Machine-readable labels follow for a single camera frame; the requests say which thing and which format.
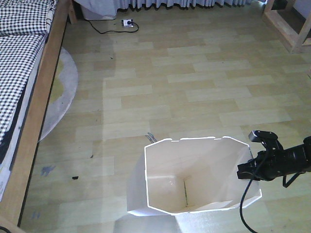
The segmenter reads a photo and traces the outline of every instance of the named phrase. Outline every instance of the round rug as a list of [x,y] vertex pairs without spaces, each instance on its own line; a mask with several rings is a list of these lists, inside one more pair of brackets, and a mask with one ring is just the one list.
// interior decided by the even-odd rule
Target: round rug
[[69,109],[77,90],[78,81],[77,67],[71,55],[62,48],[40,141],[54,129]]

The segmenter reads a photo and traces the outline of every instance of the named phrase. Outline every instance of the power cord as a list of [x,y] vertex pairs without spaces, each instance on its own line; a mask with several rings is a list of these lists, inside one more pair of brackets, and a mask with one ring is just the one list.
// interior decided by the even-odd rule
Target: power cord
[[133,24],[135,25],[137,28],[136,30],[134,31],[115,31],[115,30],[109,30],[109,31],[106,31],[106,32],[100,32],[97,28],[94,27],[94,25],[92,24],[92,22],[90,20],[87,20],[85,19],[86,22],[89,22],[90,25],[92,26],[92,28],[97,31],[99,34],[109,34],[109,33],[135,33],[139,30],[139,25],[136,24],[135,22],[132,22],[132,21],[128,21],[127,24]]
[[6,232],[6,233],[11,233],[11,232],[9,231],[9,229],[7,229],[7,228],[5,228],[5,227],[2,227],[2,226],[0,226],[0,230],[4,231],[4,232]]
[[245,191],[244,191],[244,193],[243,193],[243,196],[242,196],[241,202],[240,202],[240,217],[241,217],[241,221],[242,221],[242,223],[244,224],[244,226],[245,226],[250,232],[252,232],[252,233],[258,233],[258,232],[256,232],[255,230],[253,230],[253,229],[246,223],[246,221],[245,221],[245,219],[244,219],[244,217],[243,217],[243,208],[242,208],[242,207],[243,207],[243,202],[244,202],[246,193],[247,193],[249,187],[251,186],[251,183],[253,182],[253,180],[255,179],[255,177],[257,177],[257,173],[258,173],[260,167],[263,165],[263,163],[264,163],[264,162],[266,161],[266,159],[268,158],[268,155],[269,155],[269,152],[267,151],[266,154],[265,154],[265,156],[264,156],[264,158],[263,158],[263,160],[260,162],[260,164],[259,164],[258,167],[256,168],[256,170],[255,170],[255,172],[254,172],[252,178],[251,178],[250,181],[248,182],[248,185],[247,185],[247,187],[245,188]]

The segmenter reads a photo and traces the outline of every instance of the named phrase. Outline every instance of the wooden frame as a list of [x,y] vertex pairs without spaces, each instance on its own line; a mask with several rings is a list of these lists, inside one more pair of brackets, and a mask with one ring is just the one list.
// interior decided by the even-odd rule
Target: wooden frame
[[14,167],[0,202],[0,226],[6,227],[12,233],[24,233],[17,225],[27,193],[68,15],[71,23],[77,21],[72,0],[58,0],[49,39],[43,50],[37,81],[21,133]]
[[[280,40],[290,53],[311,52],[311,38],[307,35],[311,29],[311,13],[306,19],[300,33],[296,33],[290,25],[279,15],[277,10],[272,10],[275,0],[268,0],[262,19],[271,28],[275,29]],[[292,10],[296,0],[288,0],[284,11]]]

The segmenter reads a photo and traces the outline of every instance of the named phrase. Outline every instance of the black and white checkered blanket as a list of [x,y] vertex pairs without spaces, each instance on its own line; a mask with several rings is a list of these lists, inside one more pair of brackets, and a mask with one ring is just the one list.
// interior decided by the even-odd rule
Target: black and white checkered blanket
[[0,0],[0,144],[45,44],[55,5],[56,0]]
[[46,35],[0,37],[0,143]]
[[50,31],[55,11],[53,0],[6,0],[0,4],[0,36]]

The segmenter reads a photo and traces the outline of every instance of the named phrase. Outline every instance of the electrical outlet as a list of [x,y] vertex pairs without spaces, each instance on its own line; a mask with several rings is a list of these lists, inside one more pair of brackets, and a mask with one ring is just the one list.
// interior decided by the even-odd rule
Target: electrical outlet
[[133,22],[132,19],[122,19],[121,20],[121,23],[122,23],[122,26],[125,27],[125,28],[132,28],[134,25],[133,24],[129,24],[128,22]]

